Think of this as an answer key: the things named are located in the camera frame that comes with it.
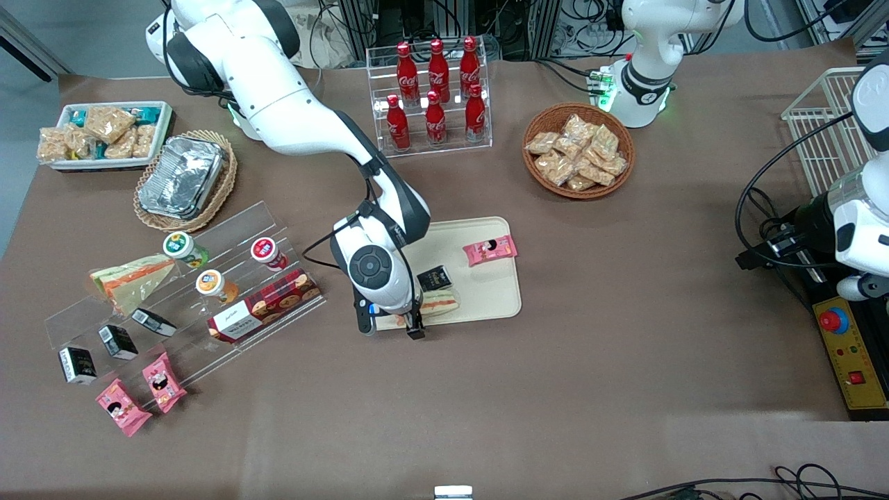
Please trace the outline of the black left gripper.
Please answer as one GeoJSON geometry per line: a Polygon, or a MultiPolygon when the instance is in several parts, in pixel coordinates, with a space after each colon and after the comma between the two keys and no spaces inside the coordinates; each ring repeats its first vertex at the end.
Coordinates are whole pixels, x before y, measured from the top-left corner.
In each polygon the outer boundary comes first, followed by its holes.
{"type": "Polygon", "coordinates": [[[833,260],[834,216],[826,195],[813,197],[765,226],[764,242],[736,256],[742,270],[771,269],[774,260],[833,260]]]}

